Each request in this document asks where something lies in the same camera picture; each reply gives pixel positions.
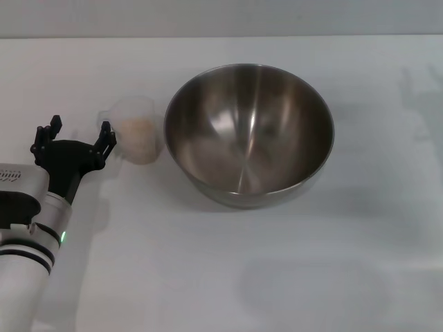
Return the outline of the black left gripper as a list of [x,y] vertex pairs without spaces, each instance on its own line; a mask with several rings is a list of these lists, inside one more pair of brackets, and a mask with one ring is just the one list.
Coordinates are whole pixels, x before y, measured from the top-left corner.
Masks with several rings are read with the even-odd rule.
[[49,192],[71,205],[82,177],[104,168],[105,160],[116,146],[116,133],[109,121],[103,121],[92,146],[77,140],[54,140],[61,128],[60,115],[54,115],[49,125],[38,126],[30,152],[35,163],[42,160],[42,168],[49,174]]

